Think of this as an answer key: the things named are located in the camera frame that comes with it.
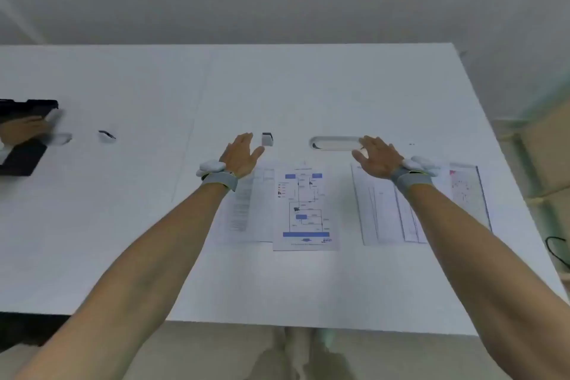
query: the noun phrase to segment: wrist band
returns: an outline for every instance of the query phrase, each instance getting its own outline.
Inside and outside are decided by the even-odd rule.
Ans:
[[[409,170],[402,166],[396,168],[392,172],[390,179],[402,194],[405,194],[412,185],[424,184],[433,186],[433,182],[431,181],[431,176],[429,174],[417,170]]]

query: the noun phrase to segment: blue bar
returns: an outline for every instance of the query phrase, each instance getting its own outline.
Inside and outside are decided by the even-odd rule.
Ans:
[[[284,238],[330,238],[331,233],[324,232],[324,233],[283,233]]]

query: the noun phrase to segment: hand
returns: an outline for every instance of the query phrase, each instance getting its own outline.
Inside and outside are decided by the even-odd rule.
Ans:
[[[265,151],[264,146],[259,146],[250,155],[249,148],[252,138],[251,132],[238,135],[233,143],[228,144],[219,159],[226,163],[226,170],[233,172],[239,179],[251,173],[257,160]]]
[[[365,135],[359,138],[359,143],[368,152],[368,158],[358,150],[353,150],[352,156],[366,173],[375,178],[389,179],[390,174],[403,161],[403,156],[396,151],[394,146],[387,145],[380,137],[372,138]]]
[[[16,146],[30,138],[49,132],[51,126],[41,116],[28,116],[0,124],[0,141]]]

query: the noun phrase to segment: black cable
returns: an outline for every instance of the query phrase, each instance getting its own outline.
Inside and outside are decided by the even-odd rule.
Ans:
[[[566,263],[564,260],[562,260],[559,256],[557,256],[556,254],[554,254],[552,252],[552,249],[550,249],[550,246],[548,245],[548,241],[550,239],[556,239],[556,240],[562,240],[564,242],[566,242],[566,239],[563,239],[561,237],[556,237],[556,236],[548,236],[545,240],[544,240],[544,244],[546,245],[546,249],[548,250],[548,252],[550,254],[552,254],[552,256],[556,257],[558,260],[560,260],[568,269],[570,269],[570,264]]]

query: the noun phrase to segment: gray wall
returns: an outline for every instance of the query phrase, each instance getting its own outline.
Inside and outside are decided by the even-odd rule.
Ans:
[[[520,117],[570,73],[570,0],[7,2],[53,44],[451,41],[490,118]],[[26,40],[0,16],[0,43]]]

